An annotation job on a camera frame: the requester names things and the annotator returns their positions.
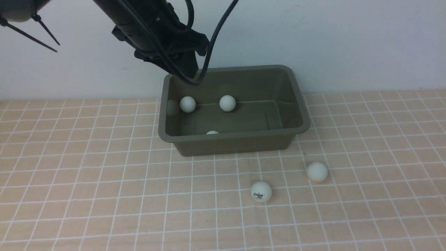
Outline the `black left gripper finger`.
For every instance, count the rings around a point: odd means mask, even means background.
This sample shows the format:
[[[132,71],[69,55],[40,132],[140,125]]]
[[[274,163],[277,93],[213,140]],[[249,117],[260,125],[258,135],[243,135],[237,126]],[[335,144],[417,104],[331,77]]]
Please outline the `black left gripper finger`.
[[[169,54],[168,58],[176,69],[188,78],[194,78],[199,70],[195,52]]]

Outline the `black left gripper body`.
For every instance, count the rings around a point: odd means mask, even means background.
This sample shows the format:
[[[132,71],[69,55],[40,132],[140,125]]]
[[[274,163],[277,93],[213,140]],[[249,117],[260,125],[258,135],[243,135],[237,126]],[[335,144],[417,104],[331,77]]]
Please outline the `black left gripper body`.
[[[179,67],[196,67],[195,54],[205,56],[209,39],[182,23],[173,7],[135,7],[148,29],[160,43],[161,48]],[[112,7],[111,20],[115,23],[112,34],[135,49],[135,57],[165,67],[166,64],[155,46],[144,35],[142,27],[135,22],[123,7]]]

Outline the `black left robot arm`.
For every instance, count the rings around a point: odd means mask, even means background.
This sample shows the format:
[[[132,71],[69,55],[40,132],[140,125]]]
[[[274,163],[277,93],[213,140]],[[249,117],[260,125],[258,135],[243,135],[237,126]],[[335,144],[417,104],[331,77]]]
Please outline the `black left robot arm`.
[[[211,39],[192,29],[194,6],[186,2],[182,23],[165,0],[96,0],[115,24],[113,35],[135,49],[135,57],[158,66],[190,85],[202,82],[221,25]]]

